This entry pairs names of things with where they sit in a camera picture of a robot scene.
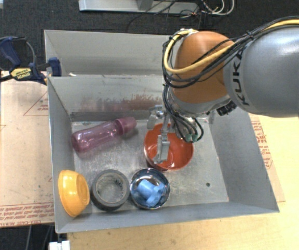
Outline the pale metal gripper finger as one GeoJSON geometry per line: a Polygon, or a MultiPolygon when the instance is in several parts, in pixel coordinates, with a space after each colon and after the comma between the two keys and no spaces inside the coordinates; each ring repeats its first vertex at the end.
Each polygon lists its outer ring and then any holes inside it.
{"type": "Polygon", "coordinates": [[[149,111],[149,118],[147,120],[147,129],[152,130],[156,122],[160,119],[163,119],[165,116],[165,109],[162,105],[155,105],[154,107],[150,107],[149,111]]]}
{"type": "Polygon", "coordinates": [[[157,138],[157,153],[153,158],[155,164],[161,164],[168,159],[170,141],[168,135],[159,135],[157,138]]]}

